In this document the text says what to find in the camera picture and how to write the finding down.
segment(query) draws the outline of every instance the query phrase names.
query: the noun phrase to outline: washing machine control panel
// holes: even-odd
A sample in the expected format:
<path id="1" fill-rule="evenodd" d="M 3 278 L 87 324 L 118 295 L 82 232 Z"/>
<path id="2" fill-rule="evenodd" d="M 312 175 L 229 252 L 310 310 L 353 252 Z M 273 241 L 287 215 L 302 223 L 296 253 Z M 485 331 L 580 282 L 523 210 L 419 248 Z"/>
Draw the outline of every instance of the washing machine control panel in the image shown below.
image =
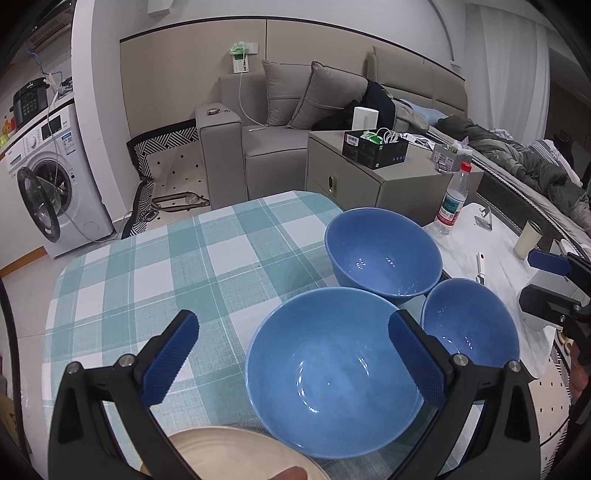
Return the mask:
<path id="1" fill-rule="evenodd" d="M 5 152 L 2 163 L 6 165 L 10 176 L 14 178 L 17 176 L 18 169 L 26 159 L 24 143 L 22 140 L 18 140 Z"/>
<path id="2" fill-rule="evenodd" d="M 41 129 L 39 127 L 33 128 L 27 133 L 22 142 L 25 145 L 25 153 L 30 155 L 41 144 Z"/>
<path id="3" fill-rule="evenodd" d="M 36 150 L 39 150 L 40 147 L 48 144 L 50 142 L 53 143 L 53 139 L 51 135 L 56 139 L 56 143 L 60 146 L 61 141 L 61 134 L 64 130 L 70 128 L 70 117 L 66 111 L 61 110 L 59 113 L 54 114 L 50 117 L 49 122 L 44 120 L 36 127 L 32 128 L 30 132 L 28 132 L 23 140 L 25 146 L 25 153 L 27 156 L 34 153 Z"/>

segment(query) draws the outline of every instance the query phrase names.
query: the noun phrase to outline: tissue box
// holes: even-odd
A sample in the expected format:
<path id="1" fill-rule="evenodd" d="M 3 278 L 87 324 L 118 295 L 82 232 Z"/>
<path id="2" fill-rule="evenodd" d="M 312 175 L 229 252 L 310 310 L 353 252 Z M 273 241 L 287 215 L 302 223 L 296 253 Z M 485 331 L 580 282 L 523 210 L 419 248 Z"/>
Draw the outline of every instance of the tissue box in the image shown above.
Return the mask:
<path id="1" fill-rule="evenodd" d="M 460 170 L 460 164 L 463 161 L 472 162 L 472 156 L 454 153 L 448 150 L 445 145 L 436 144 L 431 160 L 436 164 L 440 172 L 448 172 Z"/>

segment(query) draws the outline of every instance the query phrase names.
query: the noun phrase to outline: metal screw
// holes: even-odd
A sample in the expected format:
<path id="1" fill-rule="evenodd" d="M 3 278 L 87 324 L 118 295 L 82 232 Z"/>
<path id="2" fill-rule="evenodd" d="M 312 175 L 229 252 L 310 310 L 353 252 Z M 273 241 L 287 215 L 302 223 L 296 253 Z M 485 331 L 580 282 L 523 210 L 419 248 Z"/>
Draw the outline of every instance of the metal screw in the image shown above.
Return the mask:
<path id="1" fill-rule="evenodd" d="M 521 365 L 519 364 L 519 362 L 517 362 L 515 360 L 511 360 L 509 362 L 509 368 L 511 369 L 512 372 L 519 373 L 521 370 Z"/>
<path id="2" fill-rule="evenodd" d="M 70 375 L 75 374 L 79 368 L 80 362 L 72 362 L 71 364 L 68 364 L 68 366 L 66 367 L 66 372 L 68 372 Z"/>
<path id="3" fill-rule="evenodd" d="M 469 360 L 466 355 L 464 355 L 463 353 L 459 353 L 453 356 L 453 362 L 459 367 L 465 367 L 468 364 Z"/>
<path id="4" fill-rule="evenodd" d="M 135 356 L 131 355 L 131 353 L 126 353 L 125 355 L 119 357 L 119 360 L 117 360 L 117 363 L 122 367 L 131 367 L 134 362 Z"/>

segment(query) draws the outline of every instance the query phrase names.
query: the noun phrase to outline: bowl rim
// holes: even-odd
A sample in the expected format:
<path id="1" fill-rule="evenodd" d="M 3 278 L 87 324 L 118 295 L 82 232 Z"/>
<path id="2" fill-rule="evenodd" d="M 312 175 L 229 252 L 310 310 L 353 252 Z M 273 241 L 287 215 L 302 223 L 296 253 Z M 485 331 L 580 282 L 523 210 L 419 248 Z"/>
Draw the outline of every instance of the bowl rim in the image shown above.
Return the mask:
<path id="1" fill-rule="evenodd" d="M 359 293 L 360 295 L 363 296 L 370 296 L 370 297 L 374 297 L 376 299 L 379 299 L 379 301 L 381 302 L 386 302 L 386 304 L 388 304 L 390 307 L 392 307 L 394 310 L 393 312 L 397 312 L 400 310 L 400 308 L 396 305 L 394 305 L 393 303 L 391 303 L 390 301 L 386 300 L 385 298 L 367 291 L 367 290 L 361 290 L 360 288 L 354 288 L 354 287 L 320 287 L 320 288 L 314 288 L 312 290 L 307 290 L 305 292 L 299 293 L 296 296 L 290 298 L 289 300 L 287 300 L 284 303 L 281 303 L 280 305 L 278 305 L 277 307 L 275 307 L 271 312 L 269 312 L 269 314 L 265 317 L 265 319 L 261 322 L 261 324 L 256 328 L 254 334 L 252 335 L 251 341 L 248 345 L 248 350 L 246 352 L 246 360 L 244 363 L 244 381 L 245 381 L 245 385 L 246 385 L 246 394 L 248 395 L 248 400 L 251 403 L 252 409 L 254 410 L 256 417 L 261 421 L 262 425 L 266 428 L 266 430 L 273 436 L 273 438 L 279 440 L 280 442 L 282 442 L 283 444 L 287 445 L 290 448 L 293 448 L 294 450 L 306 455 L 306 456 L 312 456 L 314 458 L 322 458 L 322 459 L 328 459 L 328 460 L 341 460 L 341 459 L 346 459 L 346 458 L 354 458 L 357 456 L 361 456 L 361 455 L 367 455 L 368 453 L 372 453 L 375 452 L 376 450 L 379 450 L 380 448 L 385 447 L 386 445 L 389 445 L 390 443 L 392 443 L 394 440 L 396 440 L 398 437 L 400 437 L 400 435 L 402 435 L 404 432 L 406 432 L 406 430 L 408 430 L 408 428 L 412 425 L 412 423 L 417 419 L 417 416 L 421 410 L 421 408 L 423 407 L 423 404 L 425 402 L 424 398 L 422 397 L 422 395 L 420 395 L 419 393 L 419 397 L 420 399 L 417 401 L 415 401 L 415 404 L 418 403 L 418 406 L 416 408 L 416 413 L 414 414 L 414 416 L 411 416 L 411 418 L 409 419 L 408 422 L 406 422 L 406 424 L 403 426 L 403 428 L 401 429 L 401 433 L 397 436 L 394 437 L 393 439 L 385 442 L 383 445 L 379 445 L 376 448 L 371 448 L 367 451 L 362 451 L 359 453 L 355 453 L 355 455 L 352 456 L 333 456 L 333 455 L 319 455 L 318 453 L 314 453 L 314 452 L 310 452 L 308 451 L 308 449 L 305 449 L 297 444 L 295 444 L 294 442 L 284 438 L 282 435 L 279 435 L 275 429 L 271 428 L 270 425 L 267 423 L 266 420 L 264 420 L 261 417 L 261 414 L 259 412 L 259 410 L 257 409 L 255 403 L 252 400 L 252 394 L 251 394 L 251 389 L 250 389 L 250 382 L 248 381 L 248 365 L 249 365 L 249 360 L 251 357 L 251 350 L 252 350 L 252 346 L 255 342 L 256 337 L 258 336 L 259 332 L 261 331 L 262 327 L 264 324 L 267 323 L 267 321 L 269 321 L 269 319 L 271 318 L 272 315 L 275 314 L 275 312 L 277 310 L 279 310 L 281 307 L 283 307 L 284 305 L 287 305 L 289 302 L 294 301 L 295 299 L 299 299 L 300 297 L 304 297 L 304 296 L 308 296 L 308 295 L 312 295 L 312 294 L 318 294 L 322 291 L 326 291 L 326 290 L 330 290 L 330 291 L 335 291 L 335 290 L 339 290 L 339 291 L 346 291 L 346 290 L 350 290 L 351 292 L 355 292 L 355 293 Z"/>
<path id="2" fill-rule="evenodd" d="M 410 225 L 413 226 L 413 228 L 418 228 L 420 231 L 422 231 L 425 235 L 427 235 L 427 237 L 429 238 L 429 240 L 433 243 L 437 253 L 439 254 L 439 275 L 437 276 L 437 279 L 434 280 L 427 288 L 424 288 L 416 293 L 405 293 L 405 294 L 392 294 L 392 293 L 388 293 L 385 291 L 381 291 L 381 290 L 377 290 L 375 288 L 369 288 L 367 286 L 361 286 L 361 283 L 359 283 L 358 281 L 354 280 L 340 265 L 339 263 L 336 261 L 336 259 L 334 258 L 332 252 L 330 251 L 330 247 L 328 244 L 328 234 L 330 231 L 330 228 L 333 226 L 333 224 L 335 223 L 335 221 L 337 221 L 337 219 L 341 218 L 342 216 L 345 215 L 351 215 L 350 212 L 357 212 L 359 210 L 379 210 L 382 212 L 386 212 L 387 215 L 393 215 L 393 216 L 397 216 L 397 217 L 401 217 L 403 219 L 403 221 L 408 222 Z M 378 296 L 381 297 L 387 297 L 387 298 L 392 298 L 392 299 L 401 299 L 401 300 L 411 300 L 414 297 L 418 297 L 419 295 L 425 295 L 426 293 L 428 293 L 429 291 L 431 291 L 441 280 L 441 275 L 443 274 L 443 258 L 441 257 L 441 251 L 439 250 L 439 247 L 437 246 L 437 244 L 435 243 L 435 240 L 433 240 L 433 238 L 431 238 L 431 235 L 428 234 L 428 232 L 426 232 L 425 230 L 422 229 L 422 227 L 416 223 L 413 222 L 410 218 L 405 217 L 404 215 L 397 213 L 397 212 L 393 212 L 392 210 L 386 210 L 384 208 L 376 208 L 376 207 L 359 207 L 359 208 L 353 208 L 351 210 L 345 210 L 344 212 L 338 214 L 337 216 L 335 216 L 330 223 L 328 224 L 328 226 L 326 227 L 326 231 L 324 232 L 324 247 L 326 249 L 326 252 L 329 255 L 330 258 L 330 262 L 332 263 L 332 267 L 337 268 L 339 270 L 339 272 L 344 275 L 346 278 L 348 278 L 351 282 L 360 285 L 363 290 L 366 290 L 370 293 L 375 293 Z"/>
<path id="3" fill-rule="evenodd" d="M 446 285 L 448 283 L 466 283 L 466 282 L 469 282 L 469 285 L 470 286 L 476 286 L 476 288 L 484 288 L 485 290 L 488 290 L 489 293 L 491 293 L 491 295 L 493 295 L 500 302 L 502 308 L 507 313 L 507 316 L 511 319 L 511 325 L 513 326 L 513 330 L 515 332 L 515 338 L 517 339 L 517 349 L 519 350 L 519 352 L 518 352 L 518 357 L 519 358 L 512 358 L 512 360 L 520 361 L 521 360 L 521 342 L 519 341 L 519 332 L 517 331 L 517 326 L 515 325 L 515 320 L 513 318 L 513 315 L 511 314 L 511 312 L 507 308 L 507 305 L 505 305 L 505 302 L 503 302 L 499 298 L 499 296 L 495 292 L 493 292 L 491 289 L 489 289 L 486 285 L 481 285 L 476 280 L 471 280 L 469 278 L 453 277 L 453 278 L 448 278 L 448 279 L 443 280 L 442 282 L 438 283 L 435 286 L 435 288 L 432 289 L 431 293 L 433 293 L 434 291 L 436 291 L 442 285 Z M 425 329 L 425 310 L 427 309 L 427 305 L 429 303 L 429 298 L 432 298 L 431 293 L 427 296 L 427 299 L 425 300 L 425 303 L 423 303 L 423 308 L 421 309 L 421 326 L 423 327 L 423 329 Z"/>

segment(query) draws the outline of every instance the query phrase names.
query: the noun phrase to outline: beige plate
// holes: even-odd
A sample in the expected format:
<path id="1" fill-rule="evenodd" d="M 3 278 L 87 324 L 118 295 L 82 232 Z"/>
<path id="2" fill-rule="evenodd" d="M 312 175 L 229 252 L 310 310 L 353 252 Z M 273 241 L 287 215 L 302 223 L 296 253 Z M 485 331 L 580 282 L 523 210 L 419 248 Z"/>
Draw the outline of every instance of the beige plate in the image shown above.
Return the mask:
<path id="1" fill-rule="evenodd" d="M 170 441 L 202 480 L 268 480 L 292 466 L 309 480 L 330 480 L 312 460 L 262 433 L 231 427 L 201 427 Z M 142 473 L 148 473 L 144 465 Z"/>

